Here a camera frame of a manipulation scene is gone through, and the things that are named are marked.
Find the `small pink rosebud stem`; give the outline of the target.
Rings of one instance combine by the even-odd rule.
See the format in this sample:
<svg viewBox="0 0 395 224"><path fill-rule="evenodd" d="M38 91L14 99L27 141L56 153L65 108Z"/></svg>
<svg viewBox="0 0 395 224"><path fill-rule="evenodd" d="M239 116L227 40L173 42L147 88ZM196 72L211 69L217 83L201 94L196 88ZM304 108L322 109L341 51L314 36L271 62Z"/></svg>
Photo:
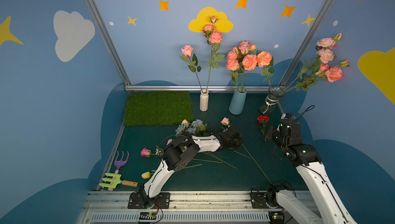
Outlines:
<svg viewBox="0 0 395 224"><path fill-rule="evenodd" d="M222 130L224 130L226 127L230 126L230 120L227 117L224 117L221 121L221 125L222 125ZM241 146L244 148L244 150L247 152L247 154L249 155L250 159L256 164L256 166L260 169L260 171L263 173L263 175L265 176L265 178L267 179L267 181L272 184L272 181L269 179L269 177L267 176L267 174L264 172L264 170L262 169L262 167L259 165L259 163L257 162L257 160L253 157L253 155L250 153L250 151L246 148L246 146L244 145L244 143L242 142Z"/></svg>

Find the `red carnation flower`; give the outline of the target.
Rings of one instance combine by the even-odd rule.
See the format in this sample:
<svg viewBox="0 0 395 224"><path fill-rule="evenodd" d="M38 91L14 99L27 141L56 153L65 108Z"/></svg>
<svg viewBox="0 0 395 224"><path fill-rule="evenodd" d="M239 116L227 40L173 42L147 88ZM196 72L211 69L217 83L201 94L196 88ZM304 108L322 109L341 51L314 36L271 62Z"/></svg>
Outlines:
<svg viewBox="0 0 395 224"><path fill-rule="evenodd" d="M260 124L260 131L262 133L262 138L264 141L266 141L266 135L267 135L266 127L267 127L267 123L269 122L270 119L266 115L260 115L257 117L257 120Z"/></svg>

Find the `blue hydrangea bunch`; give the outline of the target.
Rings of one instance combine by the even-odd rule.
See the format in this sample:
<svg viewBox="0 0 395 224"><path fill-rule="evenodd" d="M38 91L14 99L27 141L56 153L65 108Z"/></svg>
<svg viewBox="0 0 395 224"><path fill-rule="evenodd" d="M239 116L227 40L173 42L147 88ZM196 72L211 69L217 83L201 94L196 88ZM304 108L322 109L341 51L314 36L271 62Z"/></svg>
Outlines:
<svg viewBox="0 0 395 224"><path fill-rule="evenodd" d="M209 137L209 136L216 136L216 133L219 133L222 131L222 125L221 125L221 130L218 132L210 132L207 128L207 124L204 123L202 120L196 119L189 123L189 126L186 127L185 125L182 125L182 123L179 125L179 127L176 129L176 136L197 136L197 137ZM213 158L218 159L220 162L224 163L225 161L222 160L220 157L216 156L214 153L215 152L202 152L203 154L209 155Z"/></svg>

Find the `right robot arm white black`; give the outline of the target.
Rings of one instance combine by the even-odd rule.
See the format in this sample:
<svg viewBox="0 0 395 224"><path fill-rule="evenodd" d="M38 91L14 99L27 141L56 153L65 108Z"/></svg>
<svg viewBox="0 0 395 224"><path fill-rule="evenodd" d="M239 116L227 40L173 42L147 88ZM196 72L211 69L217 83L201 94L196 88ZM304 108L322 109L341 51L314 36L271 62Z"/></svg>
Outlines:
<svg viewBox="0 0 395 224"><path fill-rule="evenodd" d="M278 126L271 126L266 139L275 142L292 162L307 185L319 214L314 214L283 184L270 185L264 199L271 208L282 208L300 224L354 224L333 187L320 155L314 146L304 144L300 123L292 113L281 116Z"/></svg>

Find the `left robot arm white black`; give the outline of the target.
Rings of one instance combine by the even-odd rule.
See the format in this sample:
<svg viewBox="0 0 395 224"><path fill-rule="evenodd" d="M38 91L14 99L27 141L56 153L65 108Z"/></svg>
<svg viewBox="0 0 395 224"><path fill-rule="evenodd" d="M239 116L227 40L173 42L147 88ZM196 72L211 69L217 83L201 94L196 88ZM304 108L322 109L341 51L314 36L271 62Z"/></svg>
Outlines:
<svg viewBox="0 0 395 224"><path fill-rule="evenodd" d="M184 169L198 153L233 151L241 144L242 135L232 126L220 133L205 137L184 132L166 146L157 170L140 187L139 193L143 201L147 202L159 195L169 178L175 172Z"/></svg>

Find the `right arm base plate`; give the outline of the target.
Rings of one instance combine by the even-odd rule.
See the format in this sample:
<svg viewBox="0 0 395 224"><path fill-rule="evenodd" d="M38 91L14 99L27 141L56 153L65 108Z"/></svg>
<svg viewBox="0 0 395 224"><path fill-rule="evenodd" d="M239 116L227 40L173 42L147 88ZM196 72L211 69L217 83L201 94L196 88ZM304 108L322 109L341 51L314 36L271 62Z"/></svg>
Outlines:
<svg viewBox="0 0 395 224"><path fill-rule="evenodd" d="M279 192L267 191L263 193L258 191L251 191L250 198L253 209L281 209L282 206L278 203L276 198L277 193Z"/></svg>

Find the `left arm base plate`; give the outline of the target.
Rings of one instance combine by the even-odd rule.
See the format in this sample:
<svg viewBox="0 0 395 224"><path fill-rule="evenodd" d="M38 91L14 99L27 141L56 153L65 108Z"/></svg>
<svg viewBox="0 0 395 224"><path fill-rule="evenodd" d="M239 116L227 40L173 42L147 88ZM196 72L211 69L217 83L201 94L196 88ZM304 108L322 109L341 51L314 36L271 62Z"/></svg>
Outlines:
<svg viewBox="0 0 395 224"><path fill-rule="evenodd" d="M159 193L153 198L148 198L144 192L133 192L129 196L128 209L169 209L170 193Z"/></svg>

